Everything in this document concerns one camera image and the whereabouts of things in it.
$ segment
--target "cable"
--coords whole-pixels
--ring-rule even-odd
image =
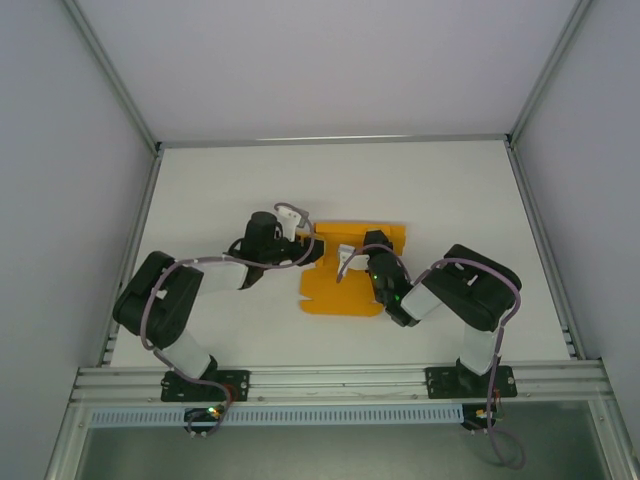
[[[398,262],[398,264],[402,267],[402,270],[404,270],[405,277],[407,277],[407,280],[411,282],[409,271],[407,270],[407,267],[402,262],[402,259],[398,256],[398,254],[394,252],[392,248],[389,248],[386,245],[382,245],[381,243],[372,243],[370,245],[365,245],[364,247],[360,247],[356,249],[351,255],[349,255],[349,258],[345,260],[345,262],[342,264],[342,268],[340,269],[340,271],[338,271],[338,278],[336,279],[337,283],[340,283],[342,281],[342,278],[344,277],[344,272],[346,271],[347,265],[349,265],[351,260],[353,260],[356,256],[360,255],[362,252],[369,250],[370,248],[382,248],[383,250],[386,250],[387,252],[392,253],[396,257],[396,261]]]
[[[167,359],[167,357],[165,357],[162,354],[162,350],[155,349],[153,351],[153,354],[156,356],[156,358],[158,360],[160,360],[162,363],[164,363],[167,367],[169,367],[169,369],[171,371],[173,371],[176,375],[178,375],[183,380],[186,380],[187,382],[190,382],[190,383],[195,383],[197,385],[205,385],[205,386],[208,386],[208,387],[214,387],[214,388],[217,388],[218,390],[220,390],[222,393],[224,393],[224,399],[225,399],[224,412],[222,412],[222,415],[220,415],[220,418],[218,418],[217,422],[215,422],[215,424],[209,430],[207,430],[207,432],[206,432],[207,435],[216,433],[218,431],[218,429],[220,428],[220,426],[222,425],[222,422],[224,421],[225,417],[227,416],[227,412],[229,411],[229,408],[231,407],[231,404],[233,403],[233,399],[231,398],[231,393],[229,392],[229,389],[227,387],[225,387],[224,385],[222,385],[221,383],[214,382],[213,380],[202,380],[200,378],[190,377],[189,375],[187,375],[186,373],[184,373],[180,369],[178,369],[173,363],[171,363],[169,361],[169,359]],[[196,412],[196,413],[192,414],[189,417],[189,419],[187,421],[187,432],[189,432],[189,434],[191,434],[191,432],[193,431],[191,429],[191,425],[193,424],[193,421],[201,413],[202,412]]]
[[[223,383],[222,386],[229,390],[229,393],[231,394],[231,405],[233,405],[233,402],[235,402],[240,396],[238,394],[238,389],[235,387],[235,385],[232,385],[230,383]]]
[[[507,412],[504,410],[504,405],[502,405],[502,395],[500,395],[500,390],[496,390],[495,392],[496,398],[498,399],[498,406],[496,407],[496,410],[500,410],[500,420],[504,420],[507,416]]]
[[[508,432],[507,430],[504,430],[503,428],[494,427],[493,425],[491,425],[491,417],[492,417],[491,404],[493,402],[493,390],[494,390],[495,381],[496,381],[496,370],[498,369],[498,354],[500,353],[500,347],[502,346],[502,339],[504,337],[504,327],[509,322],[509,320],[511,320],[515,316],[515,314],[518,313],[518,310],[520,310],[520,305],[522,303],[522,298],[520,297],[520,291],[513,284],[511,280],[509,280],[507,277],[502,275],[500,272],[494,270],[491,267],[487,267],[482,263],[475,262],[473,260],[467,260],[466,258],[444,258],[442,260],[438,260],[436,263],[431,265],[430,270],[441,267],[448,263],[458,263],[460,265],[468,265],[470,267],[477,268],[479,270],[482,270],[484,272],[487,272],[493,275],[502,283],[504,283],[507,287],[509,287],[509,290],[511,290],[515,298],[515,303],[513,305],[513,308],[509,313],[507,313],[507,315],[498,324],[498,337],[496,338],[496,346],[493,351],[493,363],[491,364],[491,373],[489,375],[489,388],[487,393],[487,433],[489,434],[489,441],[491,442],[491,447],[493,448],[493,451],[495,452],[500,462],[505,467],[511,468],[513,470],[521,470],[527,463],[527,455],[525,452],[524,444],[514,434]],[[506,458],[500,451],[500,447],[498,446],[498,442],[495,438],[496,433],[501,433],[502,435],[509,437],[518,446],[518,449],[520,450],[520,455],[521,455],[520,461],[518,463],[508,462],[506,460]]]
[[[315,238],[313,236],[313,224],[309,220],[309,214],[304,210],[301,210],[291,205],[290,203],[286,203],[286,202],[278,202],[273,206],[273,208],[276,210],[278,207],[286,207],[298,213],[304,220],[304,223],[309,227],[309,230],[310,230],[309,236],[311,237],[311,241],[309,242],[309,248],[307,248],[307,251],[298,260],[285,265],[269,265],[264,263],[252,262],[249,260],[242,260],[240,258],[234,258],[229,256],[212,256],[212,257],[200,257],[200,258],[189,258],[184,260],[177,260],[172,265],[170,265],[164,272],[162,272],[162,274],[156,281],[155,285],[151,289],[151,293],[149,294],[149,298],[142,312],[142,318],[140,319],[140,341],[142,342],[142,346],[145,348],[145,350],[153,351],[153,354],[162,363],[167,365],[179,377],[186,380],[187,382],[195,383],[198,385],[206,385],[206,386],[214,387],[224,393],[225,411],[222,413],[217,423],[207,433],[215,433],[220,428],[220,425],[224,421],[224,418],[226,417],[227,412],[229,411],[229,407],[231,406],[231,401],[232,401],[231,394],[229,393],[229,390],[220,383],[210,381],[210,380],[201,380],[199,378],[193,378],[183,373],[178,368],[176,368],[176,366],[173,365],[162,354],[162,350],[155,348],[152,344],[149,343],[149,341],[147,340],[147,324],[149,323],[149,315],[151,314],[151,308],[153,307],[153,302],[155,301],[156,296],[158,295],[158,292],[160,292],[160,290],[162,289],[162,285],[164,284],[164,282],[176,269],[178,269],[181,266],[191,266],[191,265],[217,263],[217,262],[235,262],[235,263],[240,263],[242,265],[246,265],[249,267],[260,267],[260,268],[269,269],[269,270],[281,270],[284,268],[295,267],[296,265],[299,265],[302,262],[304,262],[307,259],[307,257],[311,255],[311,253],[313,252],[313,247],[315,244]]]
[[[425,277],[427,275],[429,275],[430,272],[431,272],[431,269],[427,268],[424,272],[422,272],[420,275],[418,275],[418,278],[416,278],[413,282],[411,282],[411,285],[415,286],[415,285],[419,284],[422,280],[425,279]]]

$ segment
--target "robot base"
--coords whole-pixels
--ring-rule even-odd
[[[489,372],[478,376],[458,363],[451,367],[430,367],[425,369],[427,394],[433,399],[486,398],[489,389]],[[496,371],[494,389],[502,398],[518,396],[513,370],[499,365]]]
[[[246,402],[249,393],[249,370],[216,370],[205,373],[202,380],[211,380],[225,385],[234,402]],[[224,393],[215,387],[191,383],[174,372],[167,372],[160,382],[163,402],[223,402]]]

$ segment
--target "enclosure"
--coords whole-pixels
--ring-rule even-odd
[[[638,476],[640,4],[29,0],[0,19],[6,478]],[[517,272],[500,466],[428,395],[463,323],[308,315],[300,270],[201,295],[189,329],[250,372],[213,438],[112,319],[152,251],[217,255],[286,201],[406,226]],[[515,446],[501,443],[509,456]]]

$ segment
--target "yellow plastic part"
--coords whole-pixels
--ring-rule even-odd
[[[324,256],[316,268],[302,272],[300,294],[308,300],[300,301],[300,308],[315,315],[353,315],[373,317],[384,307],[375,302],[369,275],[349,270],[340,283],[338,275],[338,247],[340,244],[362,247],[369,230],[382,230],[393,242],[393,250],[402,254],[406,228],[403,225],[374,223],[316,223],[315,233],[324,240]]]

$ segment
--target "white wall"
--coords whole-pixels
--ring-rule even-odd
[[[151,157],[51,0],[0,15],[0,477],[44,476]]]
[[[80,0],[163,141],[508,132],[576,0]]]
[[[640,448],[640,2],[596,2],[519,150],[589,356]]]

